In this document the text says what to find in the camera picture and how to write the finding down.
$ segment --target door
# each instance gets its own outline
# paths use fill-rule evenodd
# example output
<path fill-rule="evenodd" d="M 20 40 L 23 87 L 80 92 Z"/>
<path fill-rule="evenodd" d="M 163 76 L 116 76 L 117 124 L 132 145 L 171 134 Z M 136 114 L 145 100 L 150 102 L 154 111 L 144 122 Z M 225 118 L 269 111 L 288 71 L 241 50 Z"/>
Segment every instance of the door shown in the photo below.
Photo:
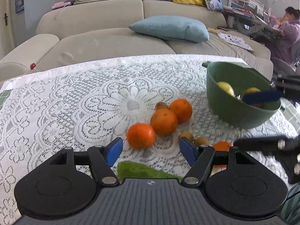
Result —
<path fill-rule="evenodd" d="M 10 0 L 0 0 L 0 59 L 14 49 Z"/>

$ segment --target sofa backrest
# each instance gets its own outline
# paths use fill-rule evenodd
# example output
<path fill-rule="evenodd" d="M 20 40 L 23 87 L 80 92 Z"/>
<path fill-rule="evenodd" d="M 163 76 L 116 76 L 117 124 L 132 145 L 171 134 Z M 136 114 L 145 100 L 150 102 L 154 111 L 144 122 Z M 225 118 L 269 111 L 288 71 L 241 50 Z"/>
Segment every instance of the sofa backrest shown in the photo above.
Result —
<path fill-rule="evenodd" d="M 207 28 L 226 26 L 222 13 L 205 7 L 158 0 L 107 0 L 73 5 L 46 13 L 36 34 L 53 34 L 59 39 L 89 31 L 128 28 L 144 18 L 178 15 L 197 19 Z"/>
<path fill-rule="evenodd" d="M 89 31 L 128 28 L 144 19 L 141 0 L 107 0 L 73 5 L 46 13 L 36 34 L 53 34 L 59 39 Z"/>
<path fill-rule="evenodd" d="M 227 26 L 222 13 L 209 11 L 206 7 L 158 0 L 143 0 L 143 5 L 145 19 L 156 15 L 177 15 L 199 20 L 207 28 Z"/>

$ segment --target sofa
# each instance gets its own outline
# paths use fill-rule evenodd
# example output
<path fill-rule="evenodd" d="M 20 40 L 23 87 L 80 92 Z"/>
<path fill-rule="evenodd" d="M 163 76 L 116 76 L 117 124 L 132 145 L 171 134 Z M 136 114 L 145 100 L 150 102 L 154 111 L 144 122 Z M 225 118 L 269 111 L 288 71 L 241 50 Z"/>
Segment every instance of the sofa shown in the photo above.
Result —
<path fill-rule="evenodd" d="M 159 0 L 105 0 L 53 10 L 40 20 L 36 36 L 24 42 L 0 61 L 0 86 L 8 79 L 100 59 L 154 55 L 201 54 L 242 58 L 267 79 L 273 64 L 270 51 L 260 43 L 235 31 L 252 48 L 248 52 L 230 45 L 216 34 L 203 43 L 164 41 L 138 34 L 128 26 L 155 15 L 178 15 L 197 19 L 207 28 L 226 26 L 222 13 L 205 7 Z"/>

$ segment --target woman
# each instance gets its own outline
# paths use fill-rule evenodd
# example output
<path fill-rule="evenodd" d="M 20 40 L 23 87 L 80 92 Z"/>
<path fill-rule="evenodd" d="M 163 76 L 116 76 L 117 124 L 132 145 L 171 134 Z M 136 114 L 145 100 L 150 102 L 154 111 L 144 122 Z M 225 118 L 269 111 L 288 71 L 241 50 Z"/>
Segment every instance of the woman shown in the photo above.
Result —
<path fill-rule="evenodd" d="M 283 38 L 275 43 L 265 43 L 265 46 L 271 51 L 271 57 L 279 58 L 290 65 L 295 61 L 291 55 L 291 47 L 300 41 L 300 10 L 288 7 L 285 10 L 285 16 L 280 19 L 271 18 L 272 26 L 277 25 Z"/>

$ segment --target red cherry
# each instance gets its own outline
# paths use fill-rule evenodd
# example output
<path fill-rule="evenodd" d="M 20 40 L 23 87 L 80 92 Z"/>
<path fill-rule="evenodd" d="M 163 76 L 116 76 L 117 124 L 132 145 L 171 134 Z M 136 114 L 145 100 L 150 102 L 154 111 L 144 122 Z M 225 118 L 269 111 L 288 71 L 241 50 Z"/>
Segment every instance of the red cherry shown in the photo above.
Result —
<path fill-rule="evenodd" d="M 33 70 L 33 69 L 35 68 L 35 66 L 36 66 L 35 63 L 32 63 L 32 64 L 30 65 L 30 69 Z"/>

